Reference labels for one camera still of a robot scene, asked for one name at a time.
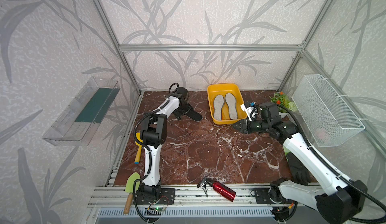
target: acrylic shelf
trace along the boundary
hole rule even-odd
[[[116,80],[91,77],[43,139],[55,146],[87,146],[119,90]]]

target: red metal bottle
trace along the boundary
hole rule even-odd
[[[231,188],[229,187],[226,187],[224,186],[223,184],[221,184],[220,182],[218,181],[213,181],[212,179],[207,179],[206,182],[211,186],[213,187],[213,189],[219,193],[220,195],[222,195],[223,197],[227,198],[228,200],[230,200],[231,202],[233,202],[235,196],[236,196],[236,192],[234,190],[232,190]]]

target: red marble surface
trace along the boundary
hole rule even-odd
[[[244,101],[269,101],[274,91],[242,91]],[[166,92],[145,92],[137,120],[144,112],[159,106]],[[189,92],[188,102],[203,116],[195,122],[183,116],[169,117],[167,140],[162,146],[160,160],[161,183],[197,184],[205,176],[222,183],[270,183],[291,173],[283,148],[268,134],[242,134],[231,125],[215,125],[210,115],[206,91]],[[134,164],[138,146],[130,137],[115,185],[126,185],[133,172],[143,176],[145,151],[140,164]]]

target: yellow plastic tub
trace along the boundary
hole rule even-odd
[[[209,99],[209,106],[210,106],[210,114],[212,116],[213,122],[216,125],[231,125],[247,117],[247,113],[241,110],[240,105],[244,104],[244,100],[242,99],[239,87],[236,84],[233,84],[233,83],[212,84],[208,86],[207,91],[208,91],[208,99]],[[237,116],[239,118],[236,120],[230,119],[229,108],[225,102],[224,107],[222,108],[222,120],[215,120],[215,118],[213,118],[213,113],[215,111],[213,106],[213,101],[215,100],[215,97],[217,95],[220,94],[225,98],[225,95],[229,92],[233,94],[233,96],[235,96],[236,98],[236,111],[237,111]]]

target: shoe insole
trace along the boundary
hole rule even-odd
[[[215,120],[222,120],[222,107],[224,106],[224,97],[222,95],[217,95],[213,101],[213,107],[215,112],[213,113],[213,118]]]
[[[236,110],[236,98],[230,92],[225,95],[225,101],[227,102],[229,108],[229,117],[231,120],[236,120],[239,117],[237,116]]]

